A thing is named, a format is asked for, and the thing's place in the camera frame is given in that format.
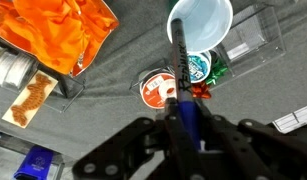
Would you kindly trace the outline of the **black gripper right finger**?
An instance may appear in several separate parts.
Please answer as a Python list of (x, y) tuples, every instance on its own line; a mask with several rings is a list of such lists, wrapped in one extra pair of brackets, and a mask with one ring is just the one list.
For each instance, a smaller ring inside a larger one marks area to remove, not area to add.
[(219, 151), (203, 156), (213, 175), (210, 180), (271, 180), (272, 172), (238, 127), (221, 115), (213, 115), (201, 100), (195, 103), (205, 148)]

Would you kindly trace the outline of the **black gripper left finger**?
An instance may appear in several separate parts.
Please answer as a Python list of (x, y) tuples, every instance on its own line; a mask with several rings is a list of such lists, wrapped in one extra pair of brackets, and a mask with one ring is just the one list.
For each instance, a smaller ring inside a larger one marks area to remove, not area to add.
[(203, 169), (195, 146), (180, 118), (175, 98), (166, 100), (165, 126), (169, 134), (171, 155), (175, 158), (181, 180), (203, 180)]

